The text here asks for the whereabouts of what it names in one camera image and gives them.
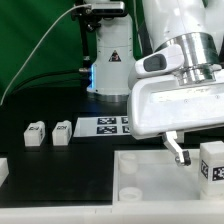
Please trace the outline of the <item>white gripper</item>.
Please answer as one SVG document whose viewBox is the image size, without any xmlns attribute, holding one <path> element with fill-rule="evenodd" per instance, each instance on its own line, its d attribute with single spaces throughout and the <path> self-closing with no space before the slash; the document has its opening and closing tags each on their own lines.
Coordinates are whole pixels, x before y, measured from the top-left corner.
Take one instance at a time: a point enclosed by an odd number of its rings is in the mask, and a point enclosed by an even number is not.
<svg viewBox="0 0 224 224">
<path fill-rule="evenodd" d="M 224 125 L 224 69 L 214 65 L 210 82 L 182 85 L 181 46 L 174 44 L 138 60 L 129 76 L 127 114 L 131 135 L 146 139 L 162 135 L 178 166 L 189 166 L 188 150 L 176 131 L 203 130 Z"/>
</svg>

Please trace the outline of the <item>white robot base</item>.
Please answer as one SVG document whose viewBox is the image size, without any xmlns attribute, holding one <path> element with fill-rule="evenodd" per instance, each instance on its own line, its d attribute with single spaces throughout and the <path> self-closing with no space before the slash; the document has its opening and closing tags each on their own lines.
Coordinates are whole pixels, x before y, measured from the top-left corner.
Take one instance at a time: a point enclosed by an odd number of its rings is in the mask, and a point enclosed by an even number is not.
<svg viewBox="0 0 224 224">
<path fill-rule="evenodd" d="M 100 101 L 126 101 L 128 78 L 135 63 L 131 16 L 102 19 L 100 24 L 96 31 L 97 58 L 91 65 L 87 93 Z"/>
</svg>

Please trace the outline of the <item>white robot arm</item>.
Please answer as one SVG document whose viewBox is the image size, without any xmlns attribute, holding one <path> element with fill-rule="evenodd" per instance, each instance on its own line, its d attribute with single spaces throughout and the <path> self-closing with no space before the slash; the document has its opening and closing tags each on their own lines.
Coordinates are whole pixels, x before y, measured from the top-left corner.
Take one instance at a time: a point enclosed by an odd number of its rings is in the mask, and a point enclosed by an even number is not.
<svg viewBox="0 0 224 224">
<path fill-rule="evenodd" d="M 224 125 L 224 0 L 142 0 L 153 53 L 135 62 L 127 113 L 136 139 L 160 136 L 177 164 L 191 164 L 179 131 Z"/>
</svg>

